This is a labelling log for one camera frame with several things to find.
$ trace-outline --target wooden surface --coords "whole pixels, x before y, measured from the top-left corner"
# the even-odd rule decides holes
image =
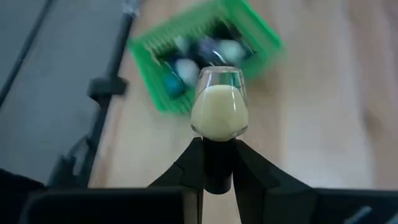
[[[147,0],[139,35],[195,0]],[[249,129],[241,136],[314,187],[398,189],[398,4],[393,0],[249,0],[280,34],[287,54],[247,83]],[[186,148],[187,118],[159,114],[126,52],[91,178],[92,187],[145,187]],[[204,223],[239,223],[233,191],[205,194]]]

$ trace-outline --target gray floor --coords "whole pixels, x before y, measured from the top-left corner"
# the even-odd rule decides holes
[[[44,0],[0,3],[0,86]],[[47,182],[59,155],[93,124],[88,83],[104,74],[120,0],[54,0],[0,108],[0,168]]]

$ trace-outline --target green basket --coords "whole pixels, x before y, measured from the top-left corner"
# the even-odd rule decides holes
[[[240,66],[246,80],[261,75],[282,49],[282,42],[277,34],[245,0],[208,1],[171,18],[129,41],[129,49],[134,55],[144,83],[159,111],[173,114],[189,113],[195,90],[188,90],[178,98],[169,97],[163,79],[170,70],[162,66],[155,55],[174,48],[174,38],[179,35],[196,38],[207,35],[214,26],[215,19],[232,22],[245,41],[256,51],[256,54]]]

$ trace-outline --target milky liquid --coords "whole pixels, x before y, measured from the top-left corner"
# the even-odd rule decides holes
[[[242,94],[231,85],[213,85],[198,96],[191,113],[191,125],[203,137],[227,141],[248,126],[248,109]]]

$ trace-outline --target small glass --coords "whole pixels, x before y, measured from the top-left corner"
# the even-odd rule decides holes
[[[202,69],[191,112],[191,127],[213,141],[243,134],[249,123],[242,70],[235,67]]]

